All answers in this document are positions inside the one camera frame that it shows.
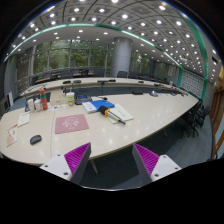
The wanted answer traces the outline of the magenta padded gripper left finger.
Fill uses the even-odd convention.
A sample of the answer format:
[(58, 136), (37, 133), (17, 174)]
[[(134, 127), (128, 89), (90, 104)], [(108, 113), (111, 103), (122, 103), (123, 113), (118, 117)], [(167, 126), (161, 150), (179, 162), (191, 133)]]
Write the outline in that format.
[(91, 144), (86, 143), (66, 154), (57, 154), (43, 164), (41, 169), (75, 184), (79, 184), (90, 154)]

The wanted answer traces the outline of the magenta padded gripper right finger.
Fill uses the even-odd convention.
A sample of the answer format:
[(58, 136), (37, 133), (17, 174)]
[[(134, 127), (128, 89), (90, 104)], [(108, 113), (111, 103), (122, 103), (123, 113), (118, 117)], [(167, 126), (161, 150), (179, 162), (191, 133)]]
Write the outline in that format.
[(143, 183), (151, 183), (181, 169), (168, 155), (157, 155), (151, 150), (134, 144), (132, 154)]

